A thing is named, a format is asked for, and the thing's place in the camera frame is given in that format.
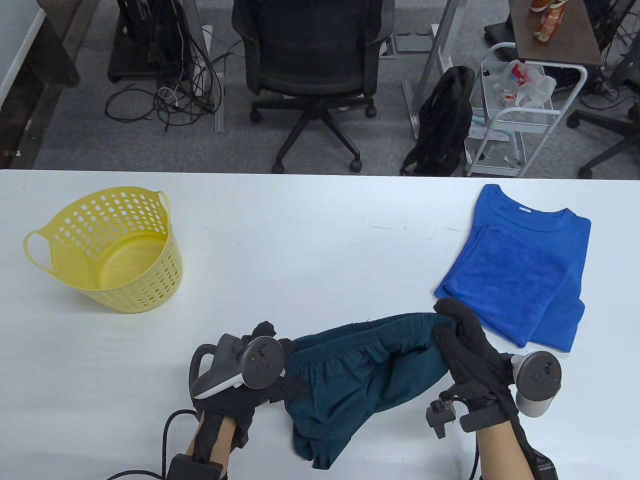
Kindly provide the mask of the person's left hand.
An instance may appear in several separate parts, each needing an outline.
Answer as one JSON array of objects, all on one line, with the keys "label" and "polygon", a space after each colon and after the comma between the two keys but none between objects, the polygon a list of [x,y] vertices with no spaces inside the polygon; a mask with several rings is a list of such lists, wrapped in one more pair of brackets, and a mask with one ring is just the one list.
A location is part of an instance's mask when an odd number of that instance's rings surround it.
[{"label": "person's left hand", "polygon": [[193,459],[206,462],[225,418],[233,420],[232,448],[242,448],[256,408],[306,394],[304,380],[285,371],[294,342],[276,339],[272,323],[259,323],[242,337],[223,334],[216,345],[204,343],[189,367],[189,393],[200,422]]}]

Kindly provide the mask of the person's right hand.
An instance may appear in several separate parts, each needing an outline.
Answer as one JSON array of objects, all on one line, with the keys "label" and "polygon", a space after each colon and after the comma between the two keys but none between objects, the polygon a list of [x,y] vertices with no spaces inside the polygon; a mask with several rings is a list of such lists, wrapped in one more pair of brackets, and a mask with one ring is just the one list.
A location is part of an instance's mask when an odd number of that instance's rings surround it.
[{"label": "person's right hand", "polygon": [[432,333],[455,382],[454,394],[468,410],[460,418],[462,430],[477,432],[505,422],[521,429],[510,389],[515,382],[512,354],[500,353],[491,345],[468,306],[442,298],[433,308],[454,321],[454,326],[439,325]]}]

